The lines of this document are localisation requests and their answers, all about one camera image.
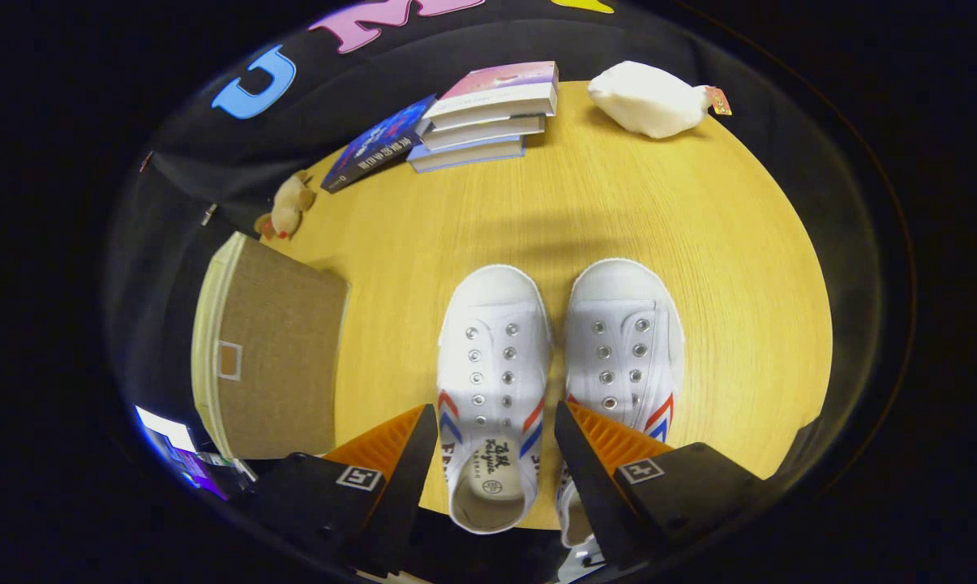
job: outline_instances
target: shoe insole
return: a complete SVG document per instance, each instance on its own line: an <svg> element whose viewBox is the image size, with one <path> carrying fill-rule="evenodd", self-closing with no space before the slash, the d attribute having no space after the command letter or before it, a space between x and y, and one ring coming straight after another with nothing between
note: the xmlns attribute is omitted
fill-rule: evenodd
<svg viewBox="0 0 977 584"><path fill-rule="evenodd" d="M470 528L498 529L524 512L525 492L514 446L509 440L489 439L459 473L455 508L459 520Z"/></svg>

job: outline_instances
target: wooden tabletop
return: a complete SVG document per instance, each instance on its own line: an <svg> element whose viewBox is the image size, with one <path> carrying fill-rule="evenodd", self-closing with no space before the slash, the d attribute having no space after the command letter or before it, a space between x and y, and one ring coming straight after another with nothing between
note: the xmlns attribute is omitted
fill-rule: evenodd
<svg viewBox="0 0 977 584"><path fill-rule="evenodd" d="M672 293L686 376L669 444L706 441L766 478L819 414L832 351L819 262L762 165L713 118L666 140L626 132L585 81L524 158L417 174L402 163L335 195L319 191L290 240L271 247L351 282L336 370L336 439L434 402L437 333L452 290L478 267L512 264L538 284L555 339L574 278L602 258L646 264ZM340 152L311 167L325 176ZM546 388L539 496L521 527L559 529L555 403ZM421 506L447 513L439 456Z"/></svg>

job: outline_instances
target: canvas shoe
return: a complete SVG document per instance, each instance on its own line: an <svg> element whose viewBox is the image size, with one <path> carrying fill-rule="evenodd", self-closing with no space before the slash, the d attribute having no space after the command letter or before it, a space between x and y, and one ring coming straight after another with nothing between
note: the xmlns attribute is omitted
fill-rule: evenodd
<svg viewBox="0 0 977 584"><path fill-rule="evenodd" d="M539 489L550 323L532 278L483 267L456 288L439 336L448 514L478 535L515 526Z"/></svg>
<svg viewBox="0 0 977 584"><path fill-rule="evenodd" d="M565 332L566 399L665 441L683 380L685 336L662 280L632 260L596 262L574 281ZM566 462L556 512L564 546L592 539Z"/></svg>

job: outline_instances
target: storage box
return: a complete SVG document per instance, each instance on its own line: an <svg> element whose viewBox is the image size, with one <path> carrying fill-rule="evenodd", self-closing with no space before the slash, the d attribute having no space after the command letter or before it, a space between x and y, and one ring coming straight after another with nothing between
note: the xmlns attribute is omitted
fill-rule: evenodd
<svg viewBox="0 0 977 584"><path fill-rule="evenodd" d="M192 333L192 395L226 458L332 450L348 284L234 234L213 256Z"/></svg>

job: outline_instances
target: stuffed animal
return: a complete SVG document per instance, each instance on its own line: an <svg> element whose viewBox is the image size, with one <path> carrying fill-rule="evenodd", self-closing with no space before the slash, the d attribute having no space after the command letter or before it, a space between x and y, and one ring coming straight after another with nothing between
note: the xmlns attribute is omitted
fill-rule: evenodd
<svg viewBox="0 0 977 584"><path fill-rule="evenodd" d="M254 230L268 239L285 239L296 233L300 215L315 202L315 193L307 188L310 180L307 170L297 170L287 178L272 200L272 212L259 216Z"/></svg>
<svg viewBox="0 0 977 584"><path fill-rule="evenodd" d="M704 121L708 86L691 85L657 67L621 62L589 81L589 97L629 132L666 138ZM717 114L728 114L718 111Z"/></svg>

